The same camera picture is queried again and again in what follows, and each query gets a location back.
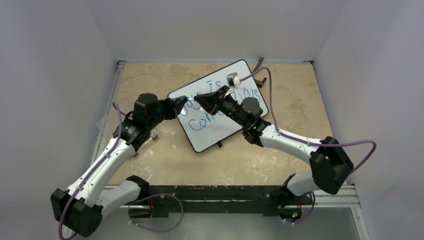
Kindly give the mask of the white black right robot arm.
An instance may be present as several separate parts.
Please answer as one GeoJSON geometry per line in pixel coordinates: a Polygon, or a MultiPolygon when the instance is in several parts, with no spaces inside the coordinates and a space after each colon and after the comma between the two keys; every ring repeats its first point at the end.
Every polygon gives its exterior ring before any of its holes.
{"type": "Polygon", "coordinates": [[[339,192],[354,165],[335,138],[327,136],[320,140],[281,130],[262,118],[263,109],[256,98],[247,97],[237,102],[229,91],[228,86],[223,86],[193,99],[208,114],[221,112],[240,125],[242,135],[250,144],[279,150],[310,166],[307,173],[290,175],[278,192],[269,194],[270,198],[284,206],[316,190],[331,195],[339,192]]]}

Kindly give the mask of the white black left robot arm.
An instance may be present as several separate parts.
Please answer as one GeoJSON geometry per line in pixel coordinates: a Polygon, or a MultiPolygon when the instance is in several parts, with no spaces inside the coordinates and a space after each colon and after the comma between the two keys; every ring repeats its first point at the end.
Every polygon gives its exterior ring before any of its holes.
{"type": "Polygon", "coordinates": [[[113,103],[118,126],[103,152],[74,183],[65,190],[56,189],[50,196],[61,240],[90,236],[104,217],[127,203],[146,204],[147,215],[152,214],[154,195],[146,180],[132,175],[108,192],[104,188],[123,163],[151,139],[154,128],[164,120],[176,119],[187,101],[185,95],[158,99],[153,93],[143,93],[128,113],[113,103]]]}

